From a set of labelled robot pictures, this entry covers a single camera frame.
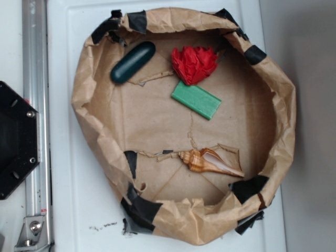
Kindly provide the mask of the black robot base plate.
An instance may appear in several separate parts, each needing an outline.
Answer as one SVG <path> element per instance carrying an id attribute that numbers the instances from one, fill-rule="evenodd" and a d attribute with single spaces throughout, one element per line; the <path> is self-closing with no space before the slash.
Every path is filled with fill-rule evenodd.
<path id="1" fill-rule="evenodd" d="M 38 112 L 1 81 L 1 200 L 39 164 Z"/>

